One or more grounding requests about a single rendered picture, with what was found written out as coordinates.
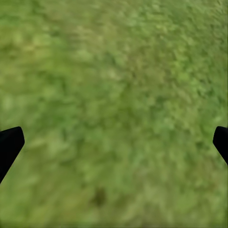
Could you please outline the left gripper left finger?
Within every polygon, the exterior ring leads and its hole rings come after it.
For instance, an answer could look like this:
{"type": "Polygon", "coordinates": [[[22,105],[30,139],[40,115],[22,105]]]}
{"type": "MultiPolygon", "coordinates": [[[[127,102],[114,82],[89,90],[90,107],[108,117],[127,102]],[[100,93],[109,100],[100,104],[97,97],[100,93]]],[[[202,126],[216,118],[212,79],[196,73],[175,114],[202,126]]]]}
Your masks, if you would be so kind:
{"type": "Polygon", "coordinates": [[[0,132],[0,183],[25,144],[20,126],[0,132]]]}

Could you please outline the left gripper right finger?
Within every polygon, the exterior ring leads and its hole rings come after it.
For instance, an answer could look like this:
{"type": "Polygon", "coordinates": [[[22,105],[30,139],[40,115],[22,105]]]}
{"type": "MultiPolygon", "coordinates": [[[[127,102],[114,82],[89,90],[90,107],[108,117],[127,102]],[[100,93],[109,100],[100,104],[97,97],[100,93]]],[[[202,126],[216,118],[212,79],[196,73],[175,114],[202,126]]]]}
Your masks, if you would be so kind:
{"type": "Polygon", "coordinates": [[[216,127],[213,144],[228,165],[228,128],[216,127]]]}

